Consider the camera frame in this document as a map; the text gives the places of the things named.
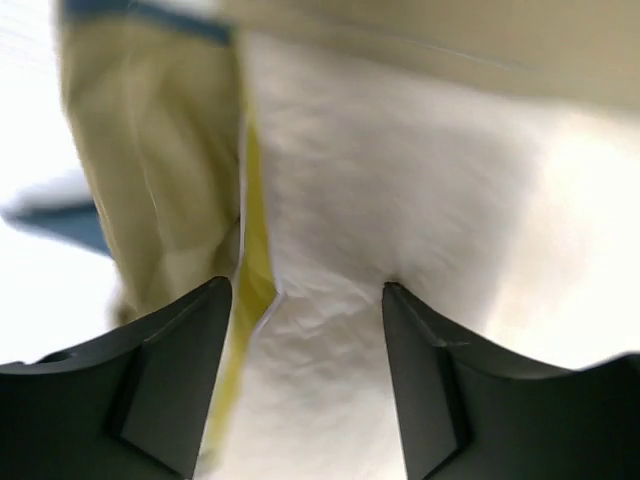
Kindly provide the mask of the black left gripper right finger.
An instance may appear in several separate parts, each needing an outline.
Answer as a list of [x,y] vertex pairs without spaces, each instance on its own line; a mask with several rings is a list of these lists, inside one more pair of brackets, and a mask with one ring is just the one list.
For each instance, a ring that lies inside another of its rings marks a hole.
[[505,349],[397,283],[382,313],[411,479],[635,479],[639,358],[566,370]]

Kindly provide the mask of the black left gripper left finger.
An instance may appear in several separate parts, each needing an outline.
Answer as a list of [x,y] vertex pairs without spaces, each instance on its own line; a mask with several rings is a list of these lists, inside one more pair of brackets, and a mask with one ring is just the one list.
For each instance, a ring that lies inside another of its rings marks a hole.
[[232,303],[216,277],[85,343],[1,368],[1,475],[189,479]]

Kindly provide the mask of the cream yellow-edged pillow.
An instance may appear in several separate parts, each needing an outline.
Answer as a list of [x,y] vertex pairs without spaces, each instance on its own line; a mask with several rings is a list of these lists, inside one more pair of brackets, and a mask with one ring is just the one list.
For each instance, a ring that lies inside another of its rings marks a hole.
[[247,33],[277,291],[249,328],[218,479],[404,477],[386,281],[519,353],[639,346],[639,119]]

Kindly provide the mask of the blue beige striped pillowcase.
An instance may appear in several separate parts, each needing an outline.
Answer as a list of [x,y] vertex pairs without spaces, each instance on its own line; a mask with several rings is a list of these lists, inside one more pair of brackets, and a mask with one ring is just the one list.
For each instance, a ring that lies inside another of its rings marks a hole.
[[269,255],[244,34],[639,119],[635,1],[58,1],[61,96],[130,303]]

